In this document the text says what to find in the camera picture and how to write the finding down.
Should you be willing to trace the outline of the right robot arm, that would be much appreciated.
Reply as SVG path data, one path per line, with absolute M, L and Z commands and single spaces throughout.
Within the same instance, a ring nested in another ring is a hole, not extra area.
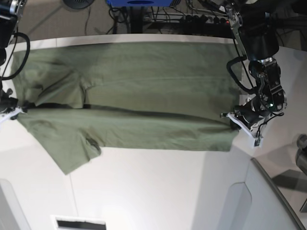
M 25 0 L 2 0 L 0 2 L 0 64 L 8 65 L 12 58 L 7 57 L 6 48 L 10 45 L 12 40 L 18 41 L 22 38 L 26 42 L 26 53 L 22 60 L 20 67 L 11 75 L 5 77 L 4 74 L 0 75 L 0 81 L 12 80 L 23 70 L 29 54 L 30 54 L 30 39 L 29 37 L 19 32 L 18 23 L 23 15 L 24 8 L 27 4 Z M 13 112 L 17 106 L 18 100 L 10 97 L 12 90 L 3 90 L 3 85 L 0 85 L 0 114 L 7 115 Z

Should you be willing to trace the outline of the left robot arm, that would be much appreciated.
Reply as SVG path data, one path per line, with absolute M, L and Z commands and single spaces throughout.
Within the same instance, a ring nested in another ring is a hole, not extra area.
M 241 124 L 236 129 L 263 128 L 270 119 L 283 115 L 286 95 L 281 86 L 281 69 L 274 55 L 279 51 L 279 29 L 300 30 L 307 25 L 305 0 L 226 0 L 223 3 L 232 30 L 236 51 L 241 55 L 228 61 L 226 69 L 240 89 L 252 96 L 244 105 L 236 105 L 233 115 Z M 255 85 L 245 87 L 232 66 L 249 61 L 247 78 Z

